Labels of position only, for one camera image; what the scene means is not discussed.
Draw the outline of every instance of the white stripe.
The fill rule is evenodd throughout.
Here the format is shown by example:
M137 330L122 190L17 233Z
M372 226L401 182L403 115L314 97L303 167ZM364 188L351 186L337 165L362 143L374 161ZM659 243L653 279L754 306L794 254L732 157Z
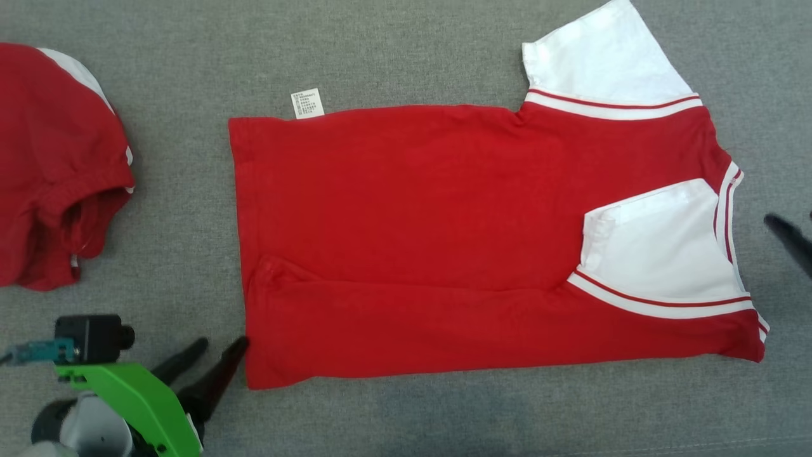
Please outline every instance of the white stripe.
M731 164L731 167L735 167L738 170L739 167L736 165ZM741 179L745 177L744 173L741 173L738 178L733 178L733 181L730 186L730 192L728 192L728 232L725 234L728 238L728 248L730 249L730 258L731 263L733 264L733 274L736 276L736 282L739 284L739 289L744 290L745 285L741 281L741 274L739 273L739 261L736 258L736 248L733 245L733 192L736 191L736 187L741 184Z
M753 309L753 303L750 300L704 307L664 307L620 297L619 295L609 292L603 287L599 287L587 281L585 278L575 273L570 275L567 281L587 294L593 295L601 301L607 302L620 309L643 316L659 317L662 319L696 319L700 317L720 316L723 314L731 314L734 312Z
M545 107L550 107L555 110L566 111L578 115L585 115L598 119L609 120L643 120L643 119L657 119L672 115L674 113L687 110L689 108L701 107L702 100L699 98L691 98L684 102L675 103L662 108L610 108L610 107L596 107L592 105L585 105L578 102L570 102L568 100L561 100L558 98L547 97L535 92L528 92L525 97L526 102L537 103Z
M583 97L581 95L572 95L567 94L565 92L560 92L557 90L551 90L547 87L542 87L540 85L531 85L528 90L537 90L538 92L543 92L545 94L555 95L557 97L567 98L570 101L585 104L585 103L597 103L600 105L612 105L613 107L659 107L661 105L665 105L671 102L675 102L677 100L682 100L683 98L698 98L699 94L696 92L685 93L677 98L659 98L657 100L646 100L645 102L626 102L626 101L618 101L612 100L609 98L598 98L598 97Z
M719 245L719 250L725 257L728 257L728 235L724 230L724 223L728 220L728 187L733 177L739 172L739 167L734 163L730 163L728 170L724 173L722 185L719 187L719 205L716 206L716 244Z
M758 315L758 323L761 324L767 332L770 331L770 325L767 323L766 320L764 320L763 317L761 317L760 314Z
M62 67L62 70L70 73L73 76L73 79L79 81L82 85L89 88L113 111L113 107L107 102L107 97L104 96L102 92L102 87L99 85L99 82L96 81L96 78L93 77L93 74L88 70L87 67L82 65L82 62L72 58L70 55L65 55L59 51L46 49L46 48L37 48L42 54L47 55L50 57L51 60L56 62L57 65Z
M617 292L617 294L628 295L629 297L632 297L633 301L635 301L635 302L640 302L641 300L650 300L652 302L663 302L663 303L668 303L669 305L673 304L673 305L677 305L677 306L681 306L681 307L685 307L685 306L690 307L690 305L698 305L698 306L703 306L704 307L703 304L704 303L709 303L709 302L722 302L722 301L733 300L733 299L736 299L736 298L750 298L750 294L747 293L747 292L742 292L741 294L734 294L734 295L718 296L718 297L713 297L713 298L708 298L708 297L702 297L702 298L673 298L673 297L663 297L663 296L653 296L653 295L648 295L648 296L644 297L642 295L636 295L634 292L632 292L632 291L630 291L628 289L623 289L623 288L620 288L620 287L610 286L610 283L611 283L610 281L606 281L605 279L601 278L600 276L595 275L591 271L584 268L583 265L578 265L576 267L576 270L579 273L581 273L582 275L587 276L589 279L591 279L591 280L597 282L598 284L602 285L603 287L597 286L600 290L613 290L613 291ZM608 293L612 294L614 296L618 296L614 292L608 292Z

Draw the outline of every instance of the care label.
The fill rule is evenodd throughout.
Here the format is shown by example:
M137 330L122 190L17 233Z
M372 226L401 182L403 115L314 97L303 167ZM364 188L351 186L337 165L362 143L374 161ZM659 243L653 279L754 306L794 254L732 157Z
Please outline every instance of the care label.
M291 101L293 101L293 111L296 112L297 119L324 115L324 107L322 106L322 98L318 95L318 88L291 94Z

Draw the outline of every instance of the gray couch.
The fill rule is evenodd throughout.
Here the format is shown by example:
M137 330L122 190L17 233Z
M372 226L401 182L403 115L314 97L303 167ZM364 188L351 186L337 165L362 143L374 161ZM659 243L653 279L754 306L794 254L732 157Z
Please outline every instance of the gray couch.
M137 187L78 285L0 290L0 346L47 337L60 315L116 312L137 332L125 359L149 366L208 336L201 366L213 363L244 325L229 117L292 118L290 93L312 87L327 111L517 109L520 44L601 3L3 0L0 41L61 50L94 73L126 125ZM266 392L247 391L240 373L207 427L207 455L812 455L812 283L762 224L778 211L812 229L812 7L635 3L745 170L735 239L772 327L764 361L316 379ZM39 408L70 394L44 365L3 369L0 454L23 449Z

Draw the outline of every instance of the red and white shirt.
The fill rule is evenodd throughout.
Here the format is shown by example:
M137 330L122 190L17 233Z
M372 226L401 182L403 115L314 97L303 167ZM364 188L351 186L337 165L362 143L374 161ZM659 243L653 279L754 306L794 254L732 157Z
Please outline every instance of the red and white shirt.
M731 239L741 171L632 4L523 53L517 112L231 120L251 388L761 360Z
M0 43L0 286L79 279L130 198L132 152L96 79L54 50Z

